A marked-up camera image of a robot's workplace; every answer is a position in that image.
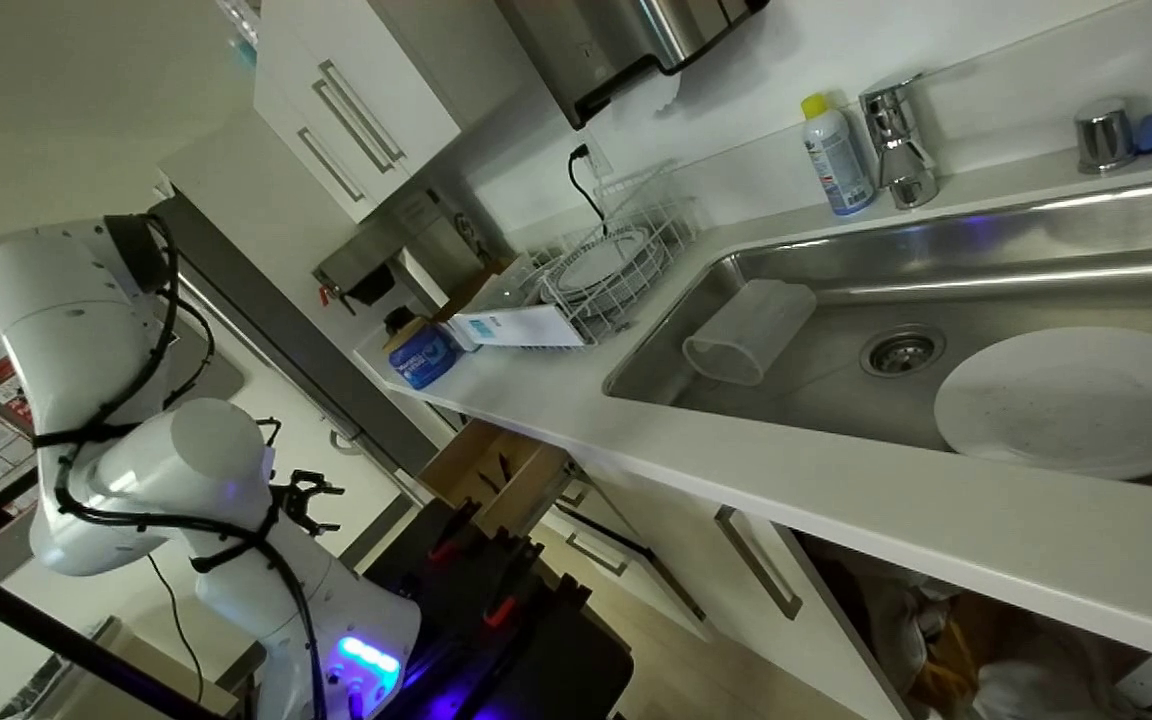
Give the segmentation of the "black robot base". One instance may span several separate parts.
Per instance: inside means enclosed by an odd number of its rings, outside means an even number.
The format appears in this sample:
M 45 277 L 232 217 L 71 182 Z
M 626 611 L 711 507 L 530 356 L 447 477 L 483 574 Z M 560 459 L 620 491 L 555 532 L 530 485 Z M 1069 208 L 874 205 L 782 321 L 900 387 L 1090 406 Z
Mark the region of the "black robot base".
M 611 720 L 631 646 L 555 574 L 538 544 L 483 532 L 472 504 L 424 504 L 362 562 L 420 602 L 420 634 L 396 701 L 376 720 Z

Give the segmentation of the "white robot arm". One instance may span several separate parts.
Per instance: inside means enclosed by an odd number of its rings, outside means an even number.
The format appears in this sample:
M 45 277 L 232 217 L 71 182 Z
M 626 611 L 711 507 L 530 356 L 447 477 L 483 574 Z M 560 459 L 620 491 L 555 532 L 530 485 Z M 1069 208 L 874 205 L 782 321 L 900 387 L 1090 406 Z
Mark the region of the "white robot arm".
M 256 720 L 381 720 L 420 607 L 312 541 L 261 423 L 172 377 L 177 241 L 136 217 L 0 236 L 0 343 L 30 417 L 30 555 L 97 574 L 193 546 L 195 596 L 264 645 Z

